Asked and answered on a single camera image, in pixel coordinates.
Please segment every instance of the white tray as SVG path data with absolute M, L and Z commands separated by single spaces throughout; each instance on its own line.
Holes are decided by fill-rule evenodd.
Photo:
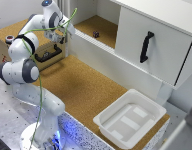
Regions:
M 93 120 L 101 133 L 114 144 L 122 149 L 131 149 L 165 113 L 165 108 L 132 89 Z

